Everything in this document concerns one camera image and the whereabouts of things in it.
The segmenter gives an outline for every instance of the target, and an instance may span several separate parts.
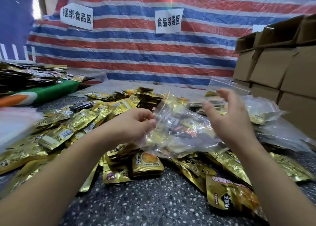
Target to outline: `striped tarp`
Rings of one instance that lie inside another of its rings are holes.
[[[93,8],[94,29],[60,22],[68,3]],[[155,34],[155,11],[184,8],[181,32]],[[205,88],[232,77],[236,39],[254,24],[316,13],[316,0],[59,0],[36,22],[28,48],[38,62],[107,72],[109,79]]]

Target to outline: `right hand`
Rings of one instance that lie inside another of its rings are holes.
[[[216,92],[228,102],[227,113],[220,115],[214,105],[208,101],[203,103],[203,109],[217,136],[235,153],[257,143],[247,109],[241,98],[230,89],[219,89]]]

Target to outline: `white paper sign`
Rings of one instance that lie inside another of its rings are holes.
[[[252,32],[262,32],[267,25],[253,25]]]
[[[155,11],[156,33],[175,33],[181,31],[183,8]]]
[[[69,3],[60,9],[60,21],[71,26],[93,30],[93,9]]]

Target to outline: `cardboard box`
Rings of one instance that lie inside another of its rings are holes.
[[[250,81],[280,89],[294,48],[267,48],[261,53]]]
[[[253,95],[254,97],[260,96],[277,103],[280,91],[267,86],[252,84],[251,95]]]
[[[297,36],[297,44],[316,43],[316,14],[302,20],[300,31]]]
[[[304,15],[267,25],[258,41],[258,48],[291,46],[296,44],[300,25]]]
[[[262,50],[252,50],[239,54],[233,76],[235,80],[249,81],[261,52]]]
[[[250,82],[246,82],[246,81],[242,81],[242,80],[234,80],[235,83],[243,85],[245,87],[249,87],[250,88]]]
[[[316,100],[283,93],[279,108],[288,113],[283,116],[312,139],[316,139]]]
[[[297,47],[281,90],[316,98],[316,46]]]
[[[254,50],[258,44],[261,32],[253,32],[251,34],[239,37],[236,41],[235,52],[241,53]]]

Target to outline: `pile of snack packets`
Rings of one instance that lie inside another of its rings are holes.
[[[66,69],[66,65],[17,64],[0,61],[0,95],[62,83],[61,79],[83,81],[84,76],[69,74]]]
[[[206,194],[211,206],[221,210],[250,212],[266,220],[251,182],[236,155],[229,150],[223,150],[226,147],[222,142],[214,141],[216,144],[213,147],[196,146],[194,140],[197,137],[216,138],[215,133],[211,132],[207,118],[200,115],[205,114],[201,102],[175,98],[170,93],[155,94],[153,90],[139,87],[113,94],[86,93],[90,100],[44,112],[45,118],[37,123],[32,135],[7,147],[0,155],[0,174],[24,165],[3,189],[0,197],[6,196],[41,171],[42,167],[54,160],[62,150],[75,147],[72,144],[94,128],[131,108],[146,108],[154,112],[157,128],[140,142],[120,144],[114,150],[106,152],[80,192],[89,190],[97,167],[103,168],[103,183],[107,185],[159,176],[164,171],[164,165],[158,157],[160,156],[165,162],[174,164],[189,181]],[[217,97],[215,92],[211,94],[211,97]],[[217,100],[212,98],[211,102],[221,114],[225,114],[227,105],[222,104],[221,100],[216,103]],[[267,116],[264,113],[250,115],[250,119],[256,129],[256,125],[263,126],[266,123]],[[172,136],[171,141],[166,140],[169,136]],[[265,136],[270,140],[277,139],[275,135],[274,138],[271,135]],[[183,148],[182,145],[186,142],[189,142],[190,146]],[[264,146],[267,146],[274,160],[295,182],[315,179],[314,175],[291,158],[271,152],[284,150],[280,144]],[[199,150],[190,152],[190,147]],[[236,177],[236,182],[217,176],[210,165],[231,173]]]

